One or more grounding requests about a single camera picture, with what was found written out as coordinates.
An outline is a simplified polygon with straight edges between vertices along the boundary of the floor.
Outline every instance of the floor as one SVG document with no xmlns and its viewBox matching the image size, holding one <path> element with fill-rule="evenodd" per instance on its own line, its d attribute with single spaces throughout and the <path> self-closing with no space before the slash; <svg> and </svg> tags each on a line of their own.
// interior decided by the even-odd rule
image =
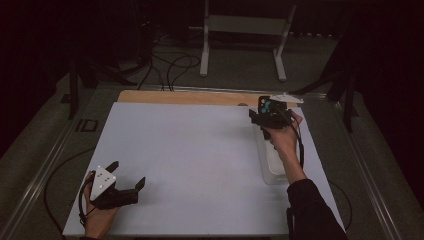
<svg viewBox="0 0 424 240">
<path fill-rule="evenodd" d="M 212 36 L 208 76 L 200 77 L 196 61 L 202 51 L 201 36 L 198 31 L 192 34 L 189 42 L 168 36 L 161 38 L 153 49 L 150 74 L 147 75 L 149 66 L 146 66 L 127 77 L 138 84 L 144 81 L 141 86 L 122 86 L 99 76 L 101 81 L 96 89 L 81 88 L 80 110 L 73 121 L 67 119 L 69 105 L 60 103 L 63 94 L 69 92 L 68 76 L 58 82 L 57 93 L 0 161 L 1 239 L 60 237 L 44 206 L 44 194 L 59 226 L 63 227 L 93 147 L 120 91 L 137 88 L 292 91 L 319 78 L 337 44 L 336 40 L 329 38 L 290 36 L 282 55 L 287 74 L 287 81 L 283 83 L 277 79 L 272 58 L 275 39 Z M 175 61 L 170 68 L 170 63 L 182 56 L 191 57 Z M 130 65 L 131 62 L 122 62 L 123 67 Z M 329 103 L 324 98 L 329 86 L 322 86 L 304 96 L 308 101 L 302 109 L 316 139 L 326 175 L 334 182 L 332 191 L 342 220 L 348 227 L 349 239 L 422 239 L 423 211 L 362 103 L 361 95 L 355 95 L 354 132 L 349 134 L 340 123 L 342 110 L 339 103 Z M 94 132 L 76 131 L 80 119 L 96 120 L 99 127 Z M 55 175 L 49 179 L 55 168 Z M 49 183 L 48 192 L 43 187 L 46 182 Z M 109 236 L 107 239 L 122 237 Z"/>
</svg>

